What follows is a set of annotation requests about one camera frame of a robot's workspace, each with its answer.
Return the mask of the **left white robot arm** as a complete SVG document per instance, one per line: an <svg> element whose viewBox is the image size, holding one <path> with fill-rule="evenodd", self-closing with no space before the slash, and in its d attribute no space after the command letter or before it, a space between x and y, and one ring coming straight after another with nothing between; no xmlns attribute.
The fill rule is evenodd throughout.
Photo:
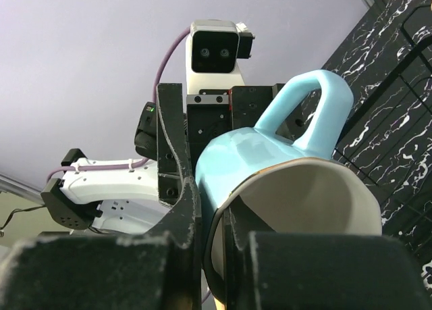
<svg viewBox="0 0 432 310"><path fill-rule="evenodd" d="M163 132L168 125L196 163L206 144L227 131L252 126L281 90L272 86L202 89L180 105L182 87L161 84L161 106L147 103L142 110L134 144L138 159L91 160L71 149L41 192L51 217L72 230L97 234L139 234L159 216L150 206L176 204L182 191L179 169Z"/></svg>

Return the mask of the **light blue faceted mug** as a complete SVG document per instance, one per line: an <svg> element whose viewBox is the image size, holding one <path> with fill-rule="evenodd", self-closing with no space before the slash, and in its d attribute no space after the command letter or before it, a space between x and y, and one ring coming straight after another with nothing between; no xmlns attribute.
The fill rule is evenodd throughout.
<svg viewBox="0 0 432 310"><path fill-rule="evenodd" d="M321 96L310 124L296 140L277 129L311 91ZM213 296L225 300L221 219L244 203L278 233L382 233L373 193L333 159L354 96L347 82L328 70L291 78L252 127L212 139L198 158L195 181L203 220L203 258Z"/></svg>

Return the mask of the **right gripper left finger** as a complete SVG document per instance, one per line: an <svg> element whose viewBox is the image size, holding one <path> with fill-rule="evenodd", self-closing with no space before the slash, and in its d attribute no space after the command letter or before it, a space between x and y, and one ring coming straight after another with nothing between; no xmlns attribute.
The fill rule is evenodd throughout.
<svg viewBox="0 0 432 310"><path fill-rule="evenodd" d="M200 309L200 269L168 233L38 236L1 262L1 308Z"/></svg>

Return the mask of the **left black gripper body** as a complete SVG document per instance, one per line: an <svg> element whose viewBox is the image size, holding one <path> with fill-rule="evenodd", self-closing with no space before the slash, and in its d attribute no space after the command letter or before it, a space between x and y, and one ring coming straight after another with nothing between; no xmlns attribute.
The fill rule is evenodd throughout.
<svg viewBox="0 0 432 310"><path fill-rule="evenodd" d="M233 129L252 127L281 90L272 86L235 86L229 90L205 89L188 96L183 108L181 84L157 86L157 161L159 199L175 205L182 184L169 137L178 144L177 151L188 154L187 163L195 170L196 162L211 139ZM168 127L170 136L163 132Z"/></svg>

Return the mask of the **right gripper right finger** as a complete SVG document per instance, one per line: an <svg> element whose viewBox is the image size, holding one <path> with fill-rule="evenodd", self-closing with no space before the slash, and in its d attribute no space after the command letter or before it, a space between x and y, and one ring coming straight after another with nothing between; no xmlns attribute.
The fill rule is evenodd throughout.
<svg viewBox="0 0 432 310"><path fill-rule="evenodd" d="M223 213L228 309L426 309L418 265L387 236L281 234L238 203Z"/></svg>

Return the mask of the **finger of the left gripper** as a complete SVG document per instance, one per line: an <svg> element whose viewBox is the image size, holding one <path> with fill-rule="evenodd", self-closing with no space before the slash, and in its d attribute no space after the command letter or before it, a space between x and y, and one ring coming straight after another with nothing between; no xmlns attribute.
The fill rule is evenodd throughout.
<svg viewBox="0 0 432 310"><path fill-rule="evenodd" d="M157 149L159 200L170 207L169 224L179 236L194 236L201 221L200 197L190 164L181 84L157 86Z"/></svg>

